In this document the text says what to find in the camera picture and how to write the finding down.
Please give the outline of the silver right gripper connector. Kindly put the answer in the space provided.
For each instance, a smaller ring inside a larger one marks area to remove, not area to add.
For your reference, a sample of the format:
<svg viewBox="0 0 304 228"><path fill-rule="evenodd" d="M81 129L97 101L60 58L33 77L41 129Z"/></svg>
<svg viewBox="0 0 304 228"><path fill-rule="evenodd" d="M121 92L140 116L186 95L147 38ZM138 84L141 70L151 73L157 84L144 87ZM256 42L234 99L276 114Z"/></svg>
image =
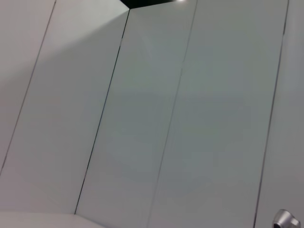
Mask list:
<svg viewBox="0 0 304 228"><path fill-rule="evenodd" d="M301 228L301 222L288 210L280 209L274 216L272 228Z"/></svg>

